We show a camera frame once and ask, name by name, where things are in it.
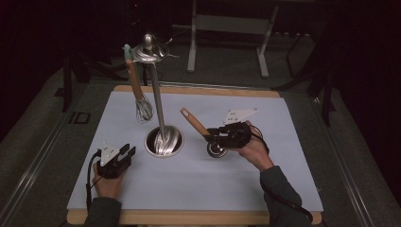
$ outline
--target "table leg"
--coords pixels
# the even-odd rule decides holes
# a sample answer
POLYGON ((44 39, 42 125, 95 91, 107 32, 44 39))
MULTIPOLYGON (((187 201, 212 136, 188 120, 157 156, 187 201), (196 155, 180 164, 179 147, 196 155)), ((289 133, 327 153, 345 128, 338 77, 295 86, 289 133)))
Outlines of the table leg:
POLYGON ((189 49, 188 67, 187 72, 195 72, 195 60, 197 57, 197 1, 192 1, 192 25, 191 25, 191 47, 189 49))
POLYGON ((268 26, 266 27, 265 39, 262 45, 256 48, 256 54, 259 60, 259 67, 262 78, 267 78, 269 76, 268 66, 266 65, 266 59, 265 59, 265 50, 271 35, 271 30, 273 29, 274 26, 274 21, 277 16, 278 9, 279 9, 278 6, 274 7, 273 12, 271 13, 268 26))

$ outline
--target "human hand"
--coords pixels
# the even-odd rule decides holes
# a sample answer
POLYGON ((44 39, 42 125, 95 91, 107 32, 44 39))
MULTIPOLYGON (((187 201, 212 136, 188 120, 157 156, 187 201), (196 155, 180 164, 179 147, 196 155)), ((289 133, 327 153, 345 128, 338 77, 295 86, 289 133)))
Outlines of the human hand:
MULTIPOLYGON (((249 126, 252 125, 250 121, 246 121, 246 123, 249 126)), ((251 127, 251 131, 260 136, 259 131, 257 131, 254 127, 251 127)), ((232 148, 232 150, 238 151, 239 155, 252 163, 260 171, 274 166, 274 163, 272 162, 263 142, 255 136, 251 137, 251 141, 245 147, 232 148)))
POLYGON ((92 183, 95 185, 95 189, 98 197, 107 197, 117 200, 121 193, 121 184, 125 173, 124 171, 118 178, 106 179, 102 178, 97 174, 97 164, 93 164, 95 177, 92 179, 92 183))

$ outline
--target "dark background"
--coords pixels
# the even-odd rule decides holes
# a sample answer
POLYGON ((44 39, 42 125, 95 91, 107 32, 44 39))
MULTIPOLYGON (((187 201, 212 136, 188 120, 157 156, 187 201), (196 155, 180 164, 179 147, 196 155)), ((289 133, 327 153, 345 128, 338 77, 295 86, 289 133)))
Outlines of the dark background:
MULTIPOLYGON (((109 56, 120 53, 122 43, 136 45, 140 34, 148 30, 168 38, 171 24, 189 25, 191 1, 160 1, 159 8, 151 6, 154 2, 158 1, 2 1, 0 141, 72 50, 96 61, 108 61, 109 56), (141 23, 132 24, 139 19, 141 23)), ((204 1, 200 9, 227 10, 228 14, 241 9, 241 3, 235 1, 227 1, 225 8, 216 2, 204 1)), ((269 7, 258 6, 240 12, 258 16, 268 11, 269 7)), ((399 203, 400 14, 401 4, 396 1, 356 1, 339 34, 347 42, 341 46, 335 77, 335 86, 399 203)), ((284 6, 274 30, 304 29, 299 23, 301 16, 305 15, 299 6, 284 6)))

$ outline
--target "white paper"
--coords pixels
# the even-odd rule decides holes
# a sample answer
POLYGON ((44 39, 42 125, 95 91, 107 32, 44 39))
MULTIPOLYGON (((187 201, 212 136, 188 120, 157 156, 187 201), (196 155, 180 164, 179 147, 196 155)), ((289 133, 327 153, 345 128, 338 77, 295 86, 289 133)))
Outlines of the white paper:
MULTIPOLYGON (((153 94, 146 96, 155 109, 153 94)), ((112 92, 67 209, 86 208, 89 160, 106 142, 116 148, 136 146, 123 182, 123 209, 266 211, 259 171, 235 151, 222 158, 210 157, 206 141, 180 113, 186 108, 205 128, 218 128, 223 126, 228 111, 257 108, 258 112, 247 119, 262 131, 271 159, 300 194, 305 209, 323 210, 282 98, 162 94, 162 104, 166 125, 183 132, 182 150, 165 159, 151 156, 145 149, 145 138, 159 126, 156 110, 151 121, 140 124, 133 94, 112 92)))

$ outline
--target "metal frame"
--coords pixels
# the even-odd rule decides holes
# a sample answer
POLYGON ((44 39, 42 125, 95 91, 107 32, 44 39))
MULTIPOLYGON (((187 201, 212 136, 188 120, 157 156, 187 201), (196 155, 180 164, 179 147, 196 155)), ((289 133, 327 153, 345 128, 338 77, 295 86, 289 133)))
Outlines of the metal frame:
POLYGON ((274 21, 279 7, 275 6, 269 20, 223 17, 197 14, 197 0, 193 0, 192 5, 192 24, 191 24, 191 46, 189 49, 187 72, 195 72, 195 61, 197 57, 197 29, 215 30, 226 32, 241 32, 251 34, 264 34, 263 43, 256 48, 259 61, 260 74, 262 78, 269 76, 268 66, 266 65, 265 51, 268 44, 274 21))

